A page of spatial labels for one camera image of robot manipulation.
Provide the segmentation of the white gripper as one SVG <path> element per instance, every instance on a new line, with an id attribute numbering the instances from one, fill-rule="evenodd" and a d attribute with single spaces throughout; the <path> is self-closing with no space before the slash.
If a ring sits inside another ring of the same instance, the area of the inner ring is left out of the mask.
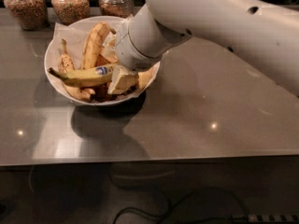
<path id="1" fill-rule="evenodd" d="M 121 65 L 117 65 L 113 71 L 111 83 L 107 90 L 108 94 L 119 95 L 125 93 L 137 83 L 137 72 L 150 70 L 153 65 L 162 59 L 162 56 L 151 58 L 144 55 L 135 47 L 129 36 L 131 20 L 132 18 L 123 20 L 117 29 L 115 51 Z"/>

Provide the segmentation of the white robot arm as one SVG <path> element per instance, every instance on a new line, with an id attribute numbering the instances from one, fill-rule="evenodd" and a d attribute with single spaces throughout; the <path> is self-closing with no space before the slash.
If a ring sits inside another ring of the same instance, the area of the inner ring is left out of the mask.
<path id="1" fill-rule="evenodd" d="M 260 0 L 145 0 L 120 23 L 115 50 L 120 64 L 147 71 L 192 37 L 228 49 L 299 95 L 299 14 Z"/>

